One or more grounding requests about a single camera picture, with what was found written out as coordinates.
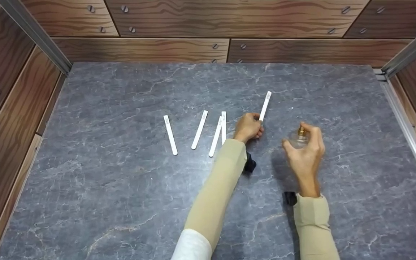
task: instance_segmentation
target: marble surface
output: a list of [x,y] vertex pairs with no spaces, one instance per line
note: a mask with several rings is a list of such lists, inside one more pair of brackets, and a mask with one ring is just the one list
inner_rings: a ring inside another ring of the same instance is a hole
[[268,90],[264,136],[248,146],[258,166],[238,181],[213,259],[299,258],[280,140],[300,120],[324,133],[319,179],[340,257],[416,259],[416,161],[369,66],[75,63],[0,260],[169,259],[213,163],[221,111],[229,137]]

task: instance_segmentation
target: beige arm sleeve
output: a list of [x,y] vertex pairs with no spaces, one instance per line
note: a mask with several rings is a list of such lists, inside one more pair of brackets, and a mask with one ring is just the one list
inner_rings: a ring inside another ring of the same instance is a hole
[[339,260],[338,251],[328,225],[330,210],[327,199],[296,194],[294,220],[299,235],[301,260]]
[[226,207],[245,163],[245,144],[227,139],[188,213],[184,229],[193,229],[206,237],[212,251],[218,243]]

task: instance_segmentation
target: metal edge trim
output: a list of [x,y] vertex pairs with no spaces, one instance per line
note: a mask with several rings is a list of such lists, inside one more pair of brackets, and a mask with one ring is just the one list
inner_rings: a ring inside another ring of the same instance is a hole
[[388,61],[381,70],[386,73],[387,78],[391,78],[414,59],[416,59],[416,38]]
[[20,26],[20,28],[36,43],[48,58],[68,75],[72,69],[71,62],[65,57],[51,37],[25,8],[20,0],[0,0],[0,6]]
[[394,88],[393,88],[393,85],[391,84],[391,81],[388,80],[387,82],[388,82],[388,85],[381,84],[381,86],[383,88],[383,91],[385,92],[386,99],[388,100],[388,103],[391,106],[391,109],[393,110],[394,115],[396,116],[396,119],[398,120],[401,130],[404,133],[404,136],[406,137],[407,143],[409,143],[409,146],[416,159],[415,130],[413,129],[412,125],[409,123],[406,111],[402,107],[398,99],[398,96],[394,92]]

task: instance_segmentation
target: person's right hand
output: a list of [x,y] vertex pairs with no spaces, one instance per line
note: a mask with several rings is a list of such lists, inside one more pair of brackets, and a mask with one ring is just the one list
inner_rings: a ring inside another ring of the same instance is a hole
[[290,166],[298,179],[300,194],[317,198],[320,196],[317,172],[325,153],[325,145],[319,127],[304,122],[300,124],[310,135],[307,146],[295,149],[287,139],[283,139],[282,147],[287,153]]

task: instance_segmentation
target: glass perfume bottle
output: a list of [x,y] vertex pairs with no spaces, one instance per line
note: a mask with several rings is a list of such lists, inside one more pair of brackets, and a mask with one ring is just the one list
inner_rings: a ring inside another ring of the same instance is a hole
[[309,133],[304,127],[299,126],[298,130],[293,131],[289,134],[290,144],[296,149],[303,148],[309,142]]

